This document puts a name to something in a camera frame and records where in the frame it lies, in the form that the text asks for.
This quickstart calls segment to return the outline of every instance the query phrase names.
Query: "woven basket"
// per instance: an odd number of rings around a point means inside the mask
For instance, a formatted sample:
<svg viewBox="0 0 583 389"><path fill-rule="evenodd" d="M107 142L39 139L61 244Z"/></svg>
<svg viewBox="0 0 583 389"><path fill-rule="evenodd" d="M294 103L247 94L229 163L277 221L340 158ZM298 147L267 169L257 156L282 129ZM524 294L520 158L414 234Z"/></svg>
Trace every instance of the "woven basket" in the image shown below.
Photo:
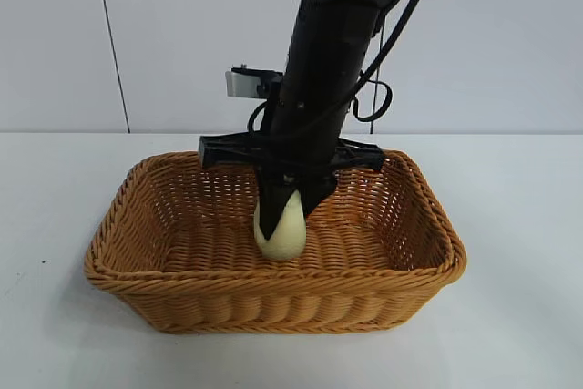
<svg viewBox="0 0 583 389"><path fill-rule="evenodd" d="M347 333L407 321L465 268L465 250L418 167L387 151L349 169L309 217L298 260L253 239L255 176L202 169L195 152L133 168L85 258L99 289L167 333Z"/></svg>

